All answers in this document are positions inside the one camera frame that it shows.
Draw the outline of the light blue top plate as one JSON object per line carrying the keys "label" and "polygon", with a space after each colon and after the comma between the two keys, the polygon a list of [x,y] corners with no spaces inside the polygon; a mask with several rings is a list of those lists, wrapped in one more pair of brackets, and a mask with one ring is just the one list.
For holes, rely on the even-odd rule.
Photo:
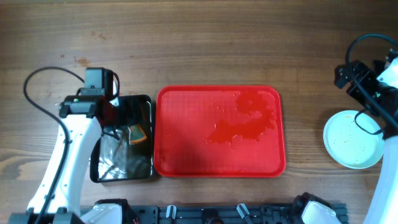
{"label": "light blue top plate", "polygon": [[340,111],[326,122],[323,142],[329,155],[350,169],[366,169],[383,156],[380,126],[370,116],[355,110]]}

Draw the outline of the green orange sponge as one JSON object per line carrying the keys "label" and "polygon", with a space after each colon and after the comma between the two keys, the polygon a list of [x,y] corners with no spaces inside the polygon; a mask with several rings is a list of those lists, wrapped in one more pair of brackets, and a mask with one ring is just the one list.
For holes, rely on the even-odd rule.
{"label": "green orange sponge", "polygon": [[147,135],[140,124],[129,126],[128,130],[130,144],[139,144],[147,140]]}

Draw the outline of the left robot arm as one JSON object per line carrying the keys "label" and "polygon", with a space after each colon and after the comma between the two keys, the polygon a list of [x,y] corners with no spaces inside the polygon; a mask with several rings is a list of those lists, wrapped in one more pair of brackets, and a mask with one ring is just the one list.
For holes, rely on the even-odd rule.
{"label": "left robot arm", "polygon": [[89,158],[107,126],[119,124],[121,115],[112,101],[119,96],[119,77],[102,67],[86,69],[84,86],[67,96],[59,114],[47,111],[28,95],[26,100],[54,119],[58,137],[44,178],[24,213],[13,213],[9,223],[139,223],[126,199],[104,199],[84,215],[80,197]]}

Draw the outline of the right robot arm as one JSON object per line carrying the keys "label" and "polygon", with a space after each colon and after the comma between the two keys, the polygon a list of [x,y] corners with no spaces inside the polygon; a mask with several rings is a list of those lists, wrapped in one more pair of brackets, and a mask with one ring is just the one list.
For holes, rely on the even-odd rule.
{"label": "right robot arm", "polygon": [[384,149],[382,168],[365,223],[397,223],[397,59],[376,61],[374,71],[359,60],[335,68],[334,84],[364,108],[381,117]]}

